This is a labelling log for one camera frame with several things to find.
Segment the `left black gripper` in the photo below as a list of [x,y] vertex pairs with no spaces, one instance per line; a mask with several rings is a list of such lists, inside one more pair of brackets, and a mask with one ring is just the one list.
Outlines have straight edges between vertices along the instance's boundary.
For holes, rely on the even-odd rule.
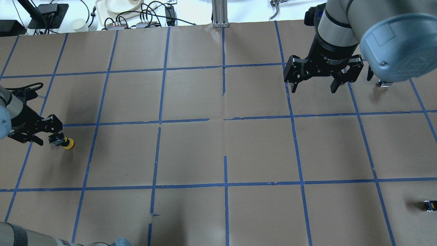
[[46,132],[51,133],[48,137],[51,145],[65,146],[63,129],[64,125],[55,114],[50,114],[48,117],[42,118],[32,108],[24,106],[19,115],[12,119],[12,130],[17,133],[9,133],[8,137],[23,144],[33,142],[39,146],[43,146],[44,142],[41,138],[27,134]]

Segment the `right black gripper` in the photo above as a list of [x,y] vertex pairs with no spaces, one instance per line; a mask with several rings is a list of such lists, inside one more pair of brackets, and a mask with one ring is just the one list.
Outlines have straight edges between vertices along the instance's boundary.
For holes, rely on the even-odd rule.
[[361,55],[354,55],[357,44],[352,46],[332,45],[319,36],[315,36],[306,59],[297,55],[289,57],[284,68],[284,82],[295,93],[298,84],[309,73],[312,76],[322,77],[331,75],[334,80],[330,86],[331,93],[336,93],[338,88],[348,82],[355,82],[363,68]]

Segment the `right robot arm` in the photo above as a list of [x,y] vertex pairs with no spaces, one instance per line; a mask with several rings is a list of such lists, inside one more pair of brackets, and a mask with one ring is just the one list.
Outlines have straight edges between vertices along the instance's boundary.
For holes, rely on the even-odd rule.
[[292,55],[283,72],[295,93],[302,81],[333,78],[332,93],[356,81],[367,61],[367,80],[403,82],[436,69],[435,0],[328,0],[305,13],[315,28],[306,58]]

